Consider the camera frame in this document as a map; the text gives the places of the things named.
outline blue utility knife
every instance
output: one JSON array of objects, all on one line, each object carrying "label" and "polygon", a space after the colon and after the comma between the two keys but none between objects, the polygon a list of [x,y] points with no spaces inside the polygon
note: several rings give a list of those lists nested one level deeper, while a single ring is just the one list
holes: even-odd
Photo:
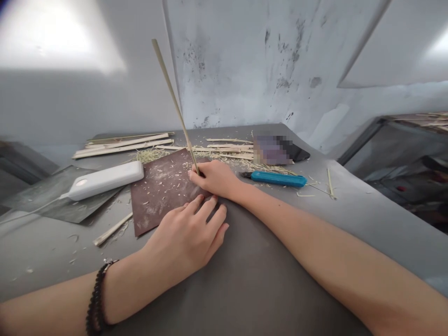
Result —
[{"label": "blue utility knife", "polygon": [[266,182],[272,184],[287,185],[291,187],[301,188],[307,184],[307,179],[303,176],[284,175],[268,172],[254,171],[241,173],[242,177],[250,178],[256,182]]}]

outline gray mat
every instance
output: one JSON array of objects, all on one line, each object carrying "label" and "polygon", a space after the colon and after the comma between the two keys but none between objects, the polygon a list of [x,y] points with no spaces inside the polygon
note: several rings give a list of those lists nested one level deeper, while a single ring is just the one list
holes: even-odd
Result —
[{"label": "gray mat", "polygon": [[[5,199],[1,204],[15,210],[34,211],[68,192],[77,177],[94,172],[96,170],[68,166],[30,188]],[[109,190],[79,202],[68,198],[58,200],[38,211],[37,214],[66,222],[80,223],[121,189],[122,187]]]}]

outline light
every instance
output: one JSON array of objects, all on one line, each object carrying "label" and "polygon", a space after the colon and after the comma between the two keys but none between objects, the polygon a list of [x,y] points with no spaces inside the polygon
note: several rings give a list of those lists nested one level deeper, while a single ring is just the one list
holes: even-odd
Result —
[{"label": "light", "polygon": [[125,71],[92,0],[15,0],[0,18],[0,69]]}]

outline cable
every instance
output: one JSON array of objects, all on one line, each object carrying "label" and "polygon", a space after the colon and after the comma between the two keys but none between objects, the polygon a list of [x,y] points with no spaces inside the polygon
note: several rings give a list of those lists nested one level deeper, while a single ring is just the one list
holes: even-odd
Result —
[{"label": "cable", "polygon": [[18,217],[14,217],[14,218],[11,218],[11,219],[7,219],[6,221],[0,222],[0,225],[2,225],[2,224],[4,224],[4,223],[12,222],[13,220],[16,220],[16,219],[19,219],[19,218],[24,218],[24,217],[29,216],[29,215],[31,215],[31,214],[34,214],[34,213],[38,212],[39,210],[42,210],[43,208],[48,207],[50,204],[53,204],[54,202],[60,200],[61,198],[63,198],[62,196],[61,196],[61,197],[58,197],[57,199],[54,199],[54,200],[51,201],[50,203],[47,203],[47,204],[41,206],[40,208],[38,208],[38,209],[36,209],[36,210],[34,210],[34,211],[31,211],[31,212],[29,212],[29,213],[27,213],[27,214],[25,214],[25,215],[18,216]]}]

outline white power bank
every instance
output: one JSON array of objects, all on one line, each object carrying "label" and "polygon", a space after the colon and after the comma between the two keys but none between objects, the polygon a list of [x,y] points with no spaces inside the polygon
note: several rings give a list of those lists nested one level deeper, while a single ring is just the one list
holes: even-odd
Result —
[{"label": "white power bank", "polygon": [[143,165],[140,161],[125,163],[78,177],[73,182],[70,191],[62,195],[61,198],[68,197],[73,201],[81,201],[102,192],[141,180],[143,176]]}]

